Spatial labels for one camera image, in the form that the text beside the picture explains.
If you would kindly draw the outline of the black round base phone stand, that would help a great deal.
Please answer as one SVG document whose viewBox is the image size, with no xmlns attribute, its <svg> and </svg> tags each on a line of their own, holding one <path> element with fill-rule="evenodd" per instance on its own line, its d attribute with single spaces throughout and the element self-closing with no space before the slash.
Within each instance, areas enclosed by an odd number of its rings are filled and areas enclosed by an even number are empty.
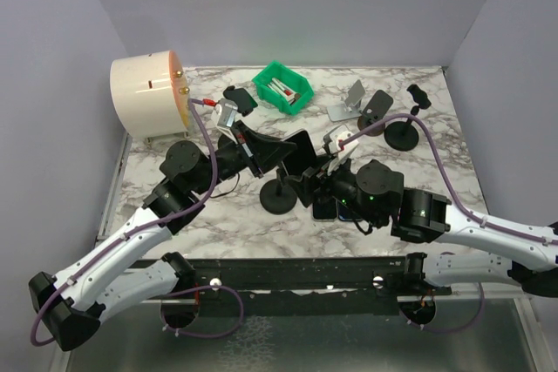
<svg viewBox="0 0 558 372">
<path fill-rule="evenodd" d="M 410 85 L 406 90 L 415 103 L 410 112 L 412 116 L 417 116 L 420 110 L 427 110 L 432 106 L 428 94 L 418 85 Z M 418 145 L 419 132 L 408 118 L 406 121 L 396 121 L 386 126 L 384 140 L 389 147 L 397 151 L 409 152 Z"/>
</svg>

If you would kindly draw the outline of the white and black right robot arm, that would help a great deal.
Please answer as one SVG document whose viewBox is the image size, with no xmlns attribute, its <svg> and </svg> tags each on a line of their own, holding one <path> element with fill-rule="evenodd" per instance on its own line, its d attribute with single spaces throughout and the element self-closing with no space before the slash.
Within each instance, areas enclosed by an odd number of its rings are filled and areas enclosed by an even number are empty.
<svg viewBox="0 0 558 372">
<path fill-rule="evenodd" d="M 444 195 L 405 186 L 401 172 L 375 159 L 357 172 L 349 163 L 334 171 L 310 167 L 285 182 L 305 206 L 331 197 L 374 228 L 390 226 L 391 235 L 402 241 L 473 249 L 471 254 L 420 256 L 417 265 L 400 274 L 409 294 L 454 283 L 496 282 L 536 296 L 557 296 L 556 225 L 525 225 L 459 207 Z"/>
</svg>

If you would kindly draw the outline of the black clamp phone stand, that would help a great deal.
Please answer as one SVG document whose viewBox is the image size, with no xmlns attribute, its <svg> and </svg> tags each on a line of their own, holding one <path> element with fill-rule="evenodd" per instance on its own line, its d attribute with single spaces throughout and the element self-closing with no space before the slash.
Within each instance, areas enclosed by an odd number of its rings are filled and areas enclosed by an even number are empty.
<svg viewBox="0 0 558 372">
<path fill-rule="evenodd" d="M 223 97 L 233 101 L 237 106 L 237 111 L 243 117 L 247 117 L 258 106 L 246 89 L 236 88 L 234 85 L 228 86 L 223 91 Z"/>
</svg>

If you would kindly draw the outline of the black front phone stand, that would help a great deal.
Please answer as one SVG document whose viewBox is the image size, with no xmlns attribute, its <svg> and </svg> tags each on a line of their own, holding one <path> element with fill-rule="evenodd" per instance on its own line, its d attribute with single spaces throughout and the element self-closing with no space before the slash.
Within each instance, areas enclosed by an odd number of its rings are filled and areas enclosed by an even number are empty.
<svg viewBox="0 0 558 372">
<path fill-rule="evenodd" d="M 276 169 L 276 177 L 267 181 L 259 192 L 263 209 L 274 215 L 282 215 L 291 211 L 297 202 L 295 191 L 284 183 L 286 172 Z"/>
</svg>

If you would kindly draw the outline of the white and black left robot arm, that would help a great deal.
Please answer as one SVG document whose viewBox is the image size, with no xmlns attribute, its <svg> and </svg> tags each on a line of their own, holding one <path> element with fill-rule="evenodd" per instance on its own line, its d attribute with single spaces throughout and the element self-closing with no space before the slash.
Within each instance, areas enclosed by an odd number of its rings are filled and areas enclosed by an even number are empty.
<svg viewBox="0 0 558 372">
<path fill-rule="evenodd" d="M 102 244 L 55 274 L 39 272 L 29 281 L 36 317 L 31 343 L 45 325 L 64 351 L 89 340 L 108 319 L 155 296 L 180 298 L 196 284 L 194 268 L 179 253 L 168 253 L 134 274 L 126 270 L 146 252 L 171 240 L 203 210 L 215 186 L 244 169 L 261 177 L 296 150 L 289 141 L 233 125 L 238 139 L 208 154 L 192 141 L 174 143 L 160 165 L 163 180 L 131 218 Z"/>
</svg>

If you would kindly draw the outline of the black phone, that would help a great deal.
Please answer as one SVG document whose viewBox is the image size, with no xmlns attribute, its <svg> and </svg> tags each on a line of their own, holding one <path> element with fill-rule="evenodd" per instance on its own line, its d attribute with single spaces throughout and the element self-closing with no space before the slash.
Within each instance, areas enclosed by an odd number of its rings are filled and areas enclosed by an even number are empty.
<svg viewBox="0 0 558 372">
<path fill-rule="evenodd" d="M 363 219 L 341 202 L 337 202 L 337 217 L 343 222 L 360 222 Z"/>
</svg>

